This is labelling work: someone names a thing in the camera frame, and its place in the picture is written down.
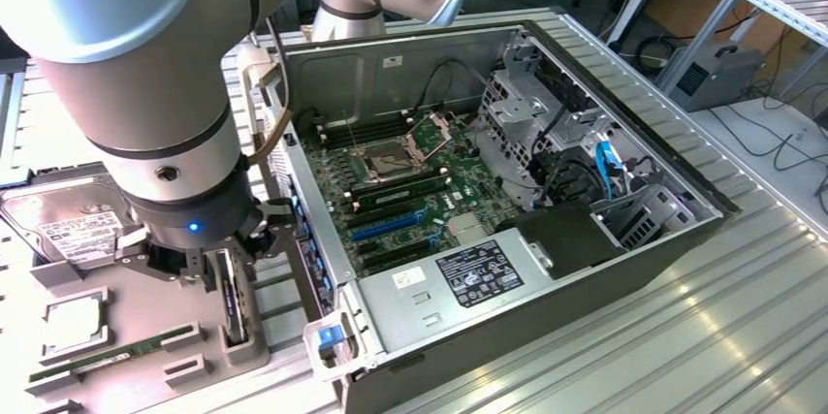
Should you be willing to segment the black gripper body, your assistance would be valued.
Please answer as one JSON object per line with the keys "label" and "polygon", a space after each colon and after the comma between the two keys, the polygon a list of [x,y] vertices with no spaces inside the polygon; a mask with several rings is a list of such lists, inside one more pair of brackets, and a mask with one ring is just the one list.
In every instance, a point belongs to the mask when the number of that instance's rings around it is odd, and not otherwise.
{"label": "black gripper body", "polygon": [[206,248],[254,231],[263,213],[250,187],[248,168],[242,155],[219,184],[184,200],[151,201],[124,193],[154,244],[176,250]]}

